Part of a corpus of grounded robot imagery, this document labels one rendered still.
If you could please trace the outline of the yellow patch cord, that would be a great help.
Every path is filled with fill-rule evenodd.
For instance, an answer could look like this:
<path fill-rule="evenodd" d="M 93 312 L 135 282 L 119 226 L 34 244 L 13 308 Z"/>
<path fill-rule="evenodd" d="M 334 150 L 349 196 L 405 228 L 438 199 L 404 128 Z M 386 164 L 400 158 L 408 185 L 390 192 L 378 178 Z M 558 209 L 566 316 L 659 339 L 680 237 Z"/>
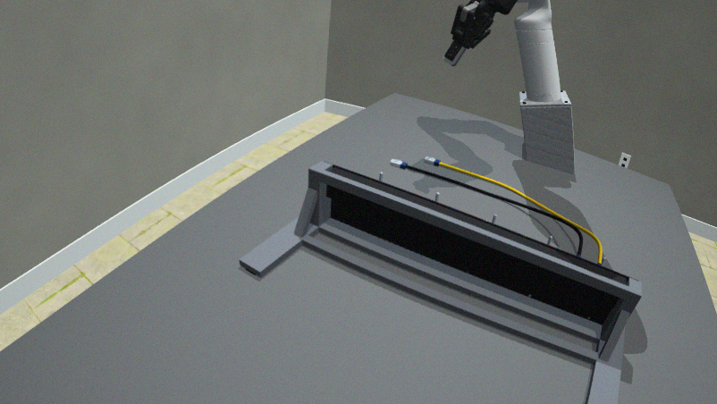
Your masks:
<path fill-rule="evenodd" d="M 509 189 L 509 190 L 511 190 L 511 191 L 513 191 L 513 192 L 519 194 L 521 197 L 523 197 L 523 198 L 525 198 L 525 199 L 531 201 L 532 203 L 536 204 L 537 206 L 540 206 L 542 209 L 546 210 L 547 212 L 551 213 L 552 215 L 558 216 L 558 217 L 560 217 L 561 219 L 566 220 L 566 221 L 568 221 L 569 223 L 572 223 L 572 224 L 573 224 L 574 226 L 576 226 L 578 229 L 580 229 L 580 230 L 583 231 L 584 233 L 588 234 L 590 237 L 592 237 L 592 238 L 595 240 L 595 242 L 597 243 L 598 248 L 599 248 L 598 263 L 597 263 L 597 264 L 598 264 L 598 265 L 602 265 L 602 253 L 603 253 L 603 250 L 602 250 L 601 242 L 600 242 L 600 240 L 597 239 L 597 238 L 595 237 L 595 235 L 594 235 L 593 233 L 591 233 L 590 231 L 588 231 L 588 230 L 584 229 L 583 227 L 581 227 L 581 226 L 579 226 L 579 225 L 573 223 L 572 221 L 566 219 L 565 217 L 563 217 L 563 216 L 561 216 L 561 215 L 558 215 L 557 213 L 553 212 L 551 209 L 549 209 L 549 208 L 547 208 L 547 207 L 541 205 L 540 203 L 534 201 L 532 198 L 530 198 L 530 197 L 528 197 L 528 196 L 522 194 L 521 192 L 519 192 L 519 191 L 515 190 L 514 188 L 509 187 L 509 186 L 507 186 L 507 185 L 505 185 L 505 184 L 503 184 L 503 183 L 500 183 L 500 182 L 498 182 L 498 181 L 495 181 L 495 180 L 486 178 L 486 177 L 484 177 L 484 176 L 481 176 L 481 175 L 478 175 L 478 174 L 475 174 L 475 173 L 471 173 L 471 172 L 468 172 L 468 171 L 465 171 L 465 170 L 462 170 L 462 169 L 460 169 L 460 168 L 457 168 L 457 167 L 454 167 L 454 166 L 450 166 L 450 165 L 447 165 L 447 164 L 439 163 L 439 165 L 444 166 L 444 167 L 447 167 L 447 168 L 450 168 L 450 169 L 455 170 L 455 171 L 459 171 L 459 172 L 462 172 L 462 173 L 466 173 L 466 174 L 475 176 L 475 177 L 477 177 L 477 178 L 480 178 L 480 179 L 483 179 L 483 180 L 486 180 L 486 181 L 490 181 L 490 182 L 495 183 L 495 184 L 498 184 L 498 185 L 500 185 L 500 186 L 503 186 L 504 188 Z"/>

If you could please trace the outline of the black cable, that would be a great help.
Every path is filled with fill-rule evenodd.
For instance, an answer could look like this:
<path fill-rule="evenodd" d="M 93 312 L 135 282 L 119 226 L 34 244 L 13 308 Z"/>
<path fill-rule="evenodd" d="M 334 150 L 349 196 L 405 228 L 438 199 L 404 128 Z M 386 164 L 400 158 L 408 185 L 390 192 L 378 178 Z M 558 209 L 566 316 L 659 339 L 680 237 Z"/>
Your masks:
<path fill-rule="evenodd" d="M 567 222 L 567 221 L 561 219 L 560 217 L 557 217 L 557 216 L 555 216 L 555 215 L 548 214 L 548 213 L 546 213 L 546 212 L 544 212 L 544 211 L 541 211 L 541 210 L 539 210 L 539 209 L 533 208 L 533 207 L 531 207 L 531 206 L 527 206 L 527 205 L 521 204 L 521 203 L 516 202 L 516 201 L 514 201 L 514 200 L 511 200 L 511 199 L 508 199 L 508 198 L 504 198 L 504 197 L 495 195 L 495 194 L 493 194 L 493 193 L 490 193 L 490 192 L 487 192 L 487 191 L 484 191 L 484 190 L 481 190 L 481 189 L 472 187 L 472 186 L 467 185 L 467 184 L 465 184 L 465 183 L 462 183 L 462 182 L 459 182 L 459 181 L 455 181 L 455 180 L 452 180 L 452 179 L 443 177 L 443 176 L 438 175 L 438 174 L 435 174 L 435 173 L 430 173 L 430 172 L 427 172 L 427 171 L 424 171 L 424 170 L 421 170 L 421 169 L 418 169 L 418 168 L 416 168 L 416 167 L 412 167 L 412 166 L 409 166 L 409 165 L 406 165 L 406 168 L 411 169 L 411 170 L 414 170 L 414 171 L 417 171 L 417 172 L 420 172 L 420 173 L 425 173 L 425 174 L 434 176 L 434 177 L 436 177 L 436 178 L 439 178 L 439 179 L 442 179 L 442 180 L 445 180 L 445 181 L 449 181 L 449 182 L 458 184 L 458 185 L 460 185 L 460 186 L 463 186 L 463 187 L 466 187 L 466 188 L 469 188 L 469 189 L 478 191 L 478 192 L 483 193 L 483 194 L 486 194 L 486 195 L 488 195 L 488 196 L 491 196 L 491 197 L 494 197 L 494 198 L 498 198 L 498 199 L 501 199 L 501 200 L 510 202 L 510 203 L 515 204 L 515 205 L 517 205 L 517 206 L 525 207 L 525 208 L 527 208 L 527 209 L 529 209 L 529 210 L 535 211 L 535 212 L 537 212 L 537 213 L 539 213 L 539 214 L 542 214 L 542 215 L 549 216 L 549 217 L 551 217 L 551 218 L 553 218 L 553 219 L 555 219 L 555 220 L 557 220 L 557 221 L 559 221 L 559 222 L 562 222 L 562 223 L 567 224 L 567 225 L 568 225 L 569 227 L 571 227 L 571 228 L 578 234 L 578 236 L 579 236 L 578 257 L 581 257 L 581 251 L 582 251 L 582 246 L 583 246 L 583 236 L 582 236 L 580 230 L 579 230 L 576 226 L 574 226 L 572 223 L 569 223 L 569 222 Z"/>

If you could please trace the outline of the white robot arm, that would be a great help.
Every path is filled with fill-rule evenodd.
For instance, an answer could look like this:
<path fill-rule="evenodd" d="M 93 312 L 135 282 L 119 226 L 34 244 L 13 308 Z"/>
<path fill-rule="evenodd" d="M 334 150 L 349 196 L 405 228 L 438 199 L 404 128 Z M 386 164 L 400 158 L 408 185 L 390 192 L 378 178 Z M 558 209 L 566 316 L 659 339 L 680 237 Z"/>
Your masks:
<path fill-rule="evenodd" d="M 526 12 L 514 20 L 527 99 L 535 102 L 557 101 L 561 99 L 561 87 L 550 0 L 517 1 L 527 2 Z"/>

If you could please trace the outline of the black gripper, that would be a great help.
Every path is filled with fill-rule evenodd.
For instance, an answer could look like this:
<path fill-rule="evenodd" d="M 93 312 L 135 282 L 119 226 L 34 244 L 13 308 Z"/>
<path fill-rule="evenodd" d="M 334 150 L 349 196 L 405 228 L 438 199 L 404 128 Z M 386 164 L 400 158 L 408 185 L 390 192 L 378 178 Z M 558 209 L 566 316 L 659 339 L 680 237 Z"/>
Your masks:
<path fill-rule="evenodd" d="M 474 48 L 490 34 L 488 28 L 493 24 L 495 13 L 509 14 L 517 1 L 470 0 L 466 6 L 460 4 L 451 29 L 453 41 L 442 59 L 456 66 L 467 49 Z"/>

